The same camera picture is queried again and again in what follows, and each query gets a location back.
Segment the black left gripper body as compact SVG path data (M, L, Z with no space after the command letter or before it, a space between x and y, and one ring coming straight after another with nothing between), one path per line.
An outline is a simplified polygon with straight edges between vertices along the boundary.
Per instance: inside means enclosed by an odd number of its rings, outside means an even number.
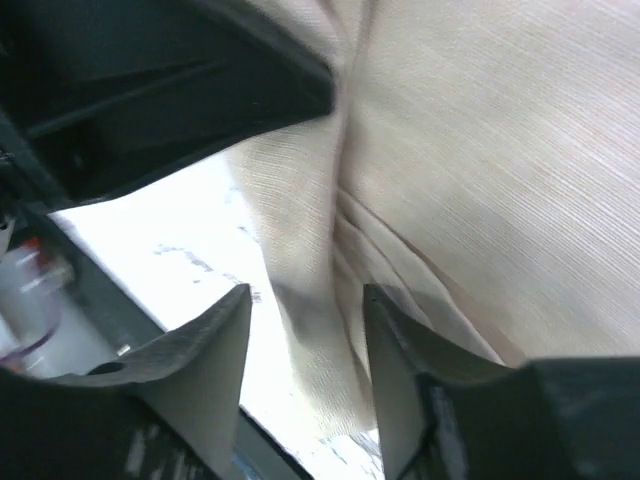
M1 191L82 205L328 115L329 66L246 1L5 1Z

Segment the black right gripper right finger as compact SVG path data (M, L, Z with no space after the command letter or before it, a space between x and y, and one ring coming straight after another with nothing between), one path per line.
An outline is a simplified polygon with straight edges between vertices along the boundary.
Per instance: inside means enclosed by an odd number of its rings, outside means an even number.
M639 361L508 368L404 313L376 285L362 310L389 479L635 479Z

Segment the beige cloth napkin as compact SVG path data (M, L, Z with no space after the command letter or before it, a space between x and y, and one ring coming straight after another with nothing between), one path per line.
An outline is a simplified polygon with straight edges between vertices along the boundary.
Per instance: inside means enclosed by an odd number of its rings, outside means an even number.
M260 1L327 118L234 148L315 435L374 426L362 288L506 364L639 349L635 1Z

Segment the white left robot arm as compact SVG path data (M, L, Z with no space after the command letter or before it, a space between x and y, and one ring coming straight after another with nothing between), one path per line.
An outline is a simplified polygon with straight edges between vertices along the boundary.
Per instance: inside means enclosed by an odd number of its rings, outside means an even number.
M327 62L246 1L1 5L1 361L56 333L85 258L50 220L328 115Z

